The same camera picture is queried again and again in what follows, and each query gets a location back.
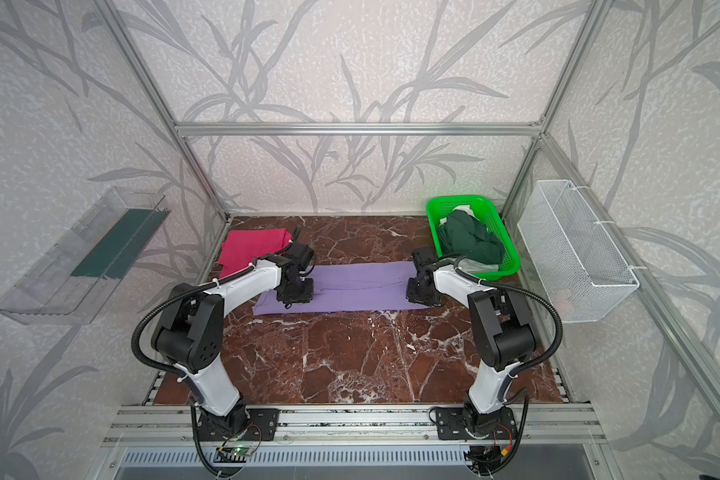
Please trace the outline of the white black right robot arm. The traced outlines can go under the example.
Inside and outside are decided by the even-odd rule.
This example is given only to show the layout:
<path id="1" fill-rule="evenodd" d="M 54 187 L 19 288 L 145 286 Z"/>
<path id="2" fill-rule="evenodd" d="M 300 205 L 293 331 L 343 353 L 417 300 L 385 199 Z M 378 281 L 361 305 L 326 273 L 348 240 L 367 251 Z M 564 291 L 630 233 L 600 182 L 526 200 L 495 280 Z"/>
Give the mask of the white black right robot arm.
<path id="1" fill-rule="evenodd" d="M 440 306 L 444 296 L 469 311 L 480 364 L 461 407 L 433 409 L 438 438 L 485 440 L 503 434 L 512 441 L 518 433 L 508 400 L 517 377 L 513 370 L 536 350 L 529 314 L 514 307 L 508 289 L 455 267 L 424 267 L 408 280 L 406 298 L 414 304 Z"/>

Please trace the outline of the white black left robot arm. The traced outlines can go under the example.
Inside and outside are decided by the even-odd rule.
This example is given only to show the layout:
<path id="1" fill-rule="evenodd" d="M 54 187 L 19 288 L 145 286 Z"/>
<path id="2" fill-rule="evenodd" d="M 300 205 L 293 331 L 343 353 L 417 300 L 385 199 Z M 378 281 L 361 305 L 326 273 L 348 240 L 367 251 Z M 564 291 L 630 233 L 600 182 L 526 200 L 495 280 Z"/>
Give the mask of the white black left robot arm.
<path id="1" fill-rule="evenodd" d="M 314 297 L 313 255 L 267 254 L 237 272 L 204 285 L 177 285 L 145 320 L 157 318 L 150 344 L 167 363 L 161 367 L 189 385 L 203 423 L 223 437 L 248 429 L 250 416 L 221 359 L 227 315 L 252 298 L 273 291 L 289 308 Z"/>

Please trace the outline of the purple printed t-shirt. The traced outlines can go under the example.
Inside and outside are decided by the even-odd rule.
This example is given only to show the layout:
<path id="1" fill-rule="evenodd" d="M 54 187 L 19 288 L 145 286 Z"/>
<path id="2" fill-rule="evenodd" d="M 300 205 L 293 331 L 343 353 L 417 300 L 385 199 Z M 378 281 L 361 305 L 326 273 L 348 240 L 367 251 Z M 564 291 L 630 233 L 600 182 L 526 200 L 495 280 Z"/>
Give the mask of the purple printed t-shirt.
<path id="1" fill-rule="evenodd" d="M 314 298 L 289 309 L 269 291 L 258 297 L 252 311 L 256 316 L 300 313 L 422 310 L 406 298 L 408 280 L 415 276 L 410 261 L 317 266 Z"/>

